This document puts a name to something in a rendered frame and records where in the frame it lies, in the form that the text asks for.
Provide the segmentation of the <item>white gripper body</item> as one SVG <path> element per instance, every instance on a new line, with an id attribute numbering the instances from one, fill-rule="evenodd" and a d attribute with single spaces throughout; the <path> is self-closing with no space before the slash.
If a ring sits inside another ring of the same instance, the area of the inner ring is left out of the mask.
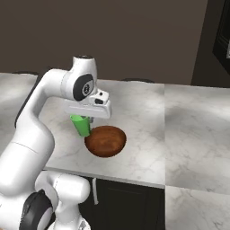
<path id="1" fill-rule="evenodd" d="M 104 105 L 84 105 L 78 102 L 64 100 L 64 110 L 67 114 L 109 119 L 111 117 L 111 101 L 107 101 Z"/>

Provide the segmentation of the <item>green cup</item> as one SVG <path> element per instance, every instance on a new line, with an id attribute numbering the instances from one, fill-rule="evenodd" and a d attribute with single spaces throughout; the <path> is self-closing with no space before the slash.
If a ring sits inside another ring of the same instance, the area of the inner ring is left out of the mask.
<path id="1" fill-rule="evenodd" d="M 71 115 L 70 119 L 81 137 L 88 137 L 90 135 L 91 128 L 90 120 L 88 117 L 80 115 Z"/>

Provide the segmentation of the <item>brown wooden bowl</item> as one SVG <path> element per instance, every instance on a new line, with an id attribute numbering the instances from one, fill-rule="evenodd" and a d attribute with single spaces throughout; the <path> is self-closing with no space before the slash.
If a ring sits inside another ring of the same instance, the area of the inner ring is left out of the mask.
<path id="1" fill-rule="evenodd" d="M 113 126 L 93 128 L 89 137 L 84 139 L 86 148 L 102 158 L 117 155 L 126 145 L 127 137 L 123 130 Z"/>

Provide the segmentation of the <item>dark cupboard door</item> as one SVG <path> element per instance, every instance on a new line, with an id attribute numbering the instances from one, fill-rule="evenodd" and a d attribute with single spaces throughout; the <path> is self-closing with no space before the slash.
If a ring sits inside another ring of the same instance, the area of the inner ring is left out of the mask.
<path id="1" fill-rule="evenodd" d="M 164 189 L 97 179 L 94 230 L 165 230 Z"/>

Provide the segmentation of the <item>dark wall cabinet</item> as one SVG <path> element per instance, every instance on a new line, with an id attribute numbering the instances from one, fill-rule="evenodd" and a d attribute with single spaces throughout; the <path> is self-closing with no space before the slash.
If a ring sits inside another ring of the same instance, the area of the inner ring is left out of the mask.
<path id="1" fill-rule="evenodd" d="M 230 0 L 225 0 L 224 3 L 213 54 L 224 70 L 230 75 Z"/>

